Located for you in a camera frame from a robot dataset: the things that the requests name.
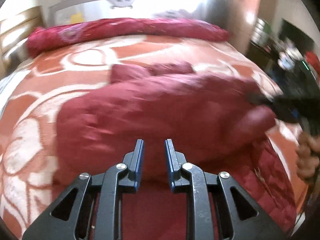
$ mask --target headboard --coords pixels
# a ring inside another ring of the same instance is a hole
[[[98,1],[98,0],[65,0],[62,1],[56,5],[53,5],[51,7],[49,7],[49,18],[48,18],[48,27],[51,26],[55,26],[57,25],[56,22],[56,14],[58,11],[61,11],[63,9],[66,8],[70,8],[72,6],[78,6],[84,3],[88,3],[88,2],[94,2],[94,1]],[[107,7],[106,10],[111,10],[114,8],[133,8],[136,7],[136,3],[133,4],[136,0],[106,0],[108,1],[111,6]],[[145,0],[143,2],[143,8],[141,8],[140,11],[147,11],[147,7],[152,11],[152,15],[148,15],[147,17],[168,17],[168,18],[196,18],[196,19],[204,19],[205,15],[204,15],[204,8],[199,6],[199,8],[196,8],[196,10],[192,13],[184,10],[183,8],[181,9],[172,9],[172,10],[163,10],[163,11],[156,11],[155,8],[153,8],[150,4],[152,5],[158,5],[159,3],[161,3],[163,1],[159,1],[159,0]]]
[[[39,26],[44,26],[40,6],[25,10],[0,22],[0,78],[9,75],[29,58],[25,46],[27,37]]]

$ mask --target yellow object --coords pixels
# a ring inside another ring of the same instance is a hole
[[[76,13],[71,15],[70,17],[70,24],[73,23],[83,23],[84,22],[84,18],[82,17],[81,13]]]

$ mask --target red duvet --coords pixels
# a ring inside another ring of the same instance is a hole
[[[145,140],[141,188],[126,195],[124,239],[184,239],[185,197],[168,187],[164,140],[204,171],[228,171],[284,231],[294,225],[292,187],[265,136],[273,112],[252,106],[254,81],[170,74],[118,82],[66,102],[57,117],[56,179],[97,174]]]

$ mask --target hand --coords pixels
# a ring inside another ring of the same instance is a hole
[[[311,156],[311,151],[320,155],[320,136],[312,137],[305,132],[302,132],[298,139],[299,147],[296,150],[298,154],[297,175],[300,179],[309,182],[315,174],[316,168],[319,166],[319,157]]]

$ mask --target black gripper frame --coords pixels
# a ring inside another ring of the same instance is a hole
[[[188,163],[165,141],[169,185],[187,194],[187,240],[283,240],[285,233],[227,172],[210,174]],[[209,194],[219,236],[215,237]]]
[[[29,226],[23,240],[120,240],[121,199],[140,186],[144,142],[137,140],[133,152],[105,173],[82,173]],[[93,212],[97,208],[95,225]]]

